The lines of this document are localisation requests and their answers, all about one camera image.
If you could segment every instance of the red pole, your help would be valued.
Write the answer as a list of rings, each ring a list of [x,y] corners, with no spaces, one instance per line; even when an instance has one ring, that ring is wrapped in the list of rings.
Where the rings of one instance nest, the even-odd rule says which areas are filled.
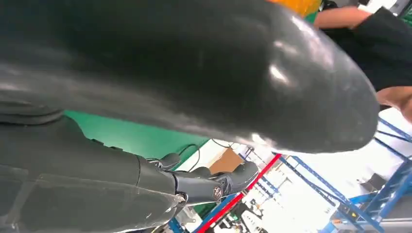
[[[246,188],[251,190],[253,186],[262,178],[262,176],[275,164],[275,162],[282,156],[282,154],[276,154],[276,156],[262,169],[262,171],[257,175],[256,179],[250,183]],[[216,222],[220,217],[222,217],[227,211],[229,211],[236,203],[238,203],[244,197],[243,193],[239,193],[235,198],[233,198],[222,210],[220,210],[213,218],[211,218],[205,225],[199,229],[198,233],[204,233],[212,223]]]

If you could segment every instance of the green surface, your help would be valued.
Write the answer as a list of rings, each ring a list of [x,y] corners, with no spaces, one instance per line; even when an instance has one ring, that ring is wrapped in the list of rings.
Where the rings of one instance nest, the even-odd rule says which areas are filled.
[[[208,138],[197,135],[102,116],[72,111],[67,111],[66,115],[80,125],[87,138],[97,139],[106,146],[119,147],[145,158],[162,158],[171,152],[179,153],[187,144],[202,146],[208,141]],[[194,152],[195,147],[188,148],[181,156],[182,162]]]
[[[409,8],[409,10],[406,12],[406,14],[403,16],[403,20],[412,26],[412,7]]]
[[[316,15],[318,14],[318,12],[313,12],[312,14],[309,14],[305,17],[306,21],[309,23],[313,23],[316,19]]]

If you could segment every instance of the black cable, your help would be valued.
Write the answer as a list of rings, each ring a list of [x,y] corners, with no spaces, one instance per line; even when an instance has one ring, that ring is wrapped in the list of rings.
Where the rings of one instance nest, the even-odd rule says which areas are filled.
[[[197,152],[198,152],[198,157],[197,157],[197,161],[196,163],[188,170],[188,172],[191,172],[192,169],[199,163],[200,161],[200,148],[198,145],[196,144],[189,144],[187,145],[185,148],[183,148],[183,150],[179,153],[179,156],[183,154],[183,152],[185,152],[189,147],[196,147]]]
[[[221,146],[221,147],[223,147],[223,148],[231,148],[232,150],[233,150],[232,145],[235,144],[234,142],[232,142],[232,144],[229,144],[229,145],[227,145],[227,146],[224,146],[224,145],[218,143],[217,141],[215,141],[215,139],[213,139],[213,138],[211,138],[210,140],[212,140],[214,143],[218,144],[219,146]]]

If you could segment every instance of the person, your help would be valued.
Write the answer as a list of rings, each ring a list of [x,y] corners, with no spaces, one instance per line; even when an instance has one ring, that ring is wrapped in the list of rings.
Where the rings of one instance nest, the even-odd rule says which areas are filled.
[[[389,10],[343,7],[319,12],[323,30],[363,70],[381,105],[398,109],[412,123],[412,28]]]

